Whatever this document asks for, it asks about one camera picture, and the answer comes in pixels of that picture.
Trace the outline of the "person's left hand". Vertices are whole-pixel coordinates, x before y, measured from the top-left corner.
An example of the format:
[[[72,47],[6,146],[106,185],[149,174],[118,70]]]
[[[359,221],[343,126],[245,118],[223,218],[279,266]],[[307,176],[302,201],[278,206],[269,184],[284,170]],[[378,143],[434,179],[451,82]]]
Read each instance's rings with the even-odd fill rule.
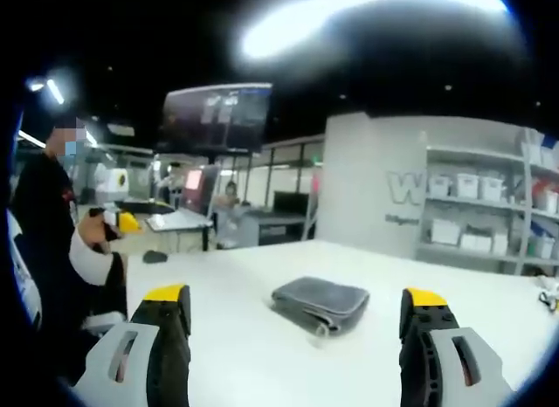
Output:
[[[110,243],[122,238],[122,234],[114,223],[115,213],[103,208],[89,209],[79,221],[77,231],[83,242],[92,250],[109,254]]]

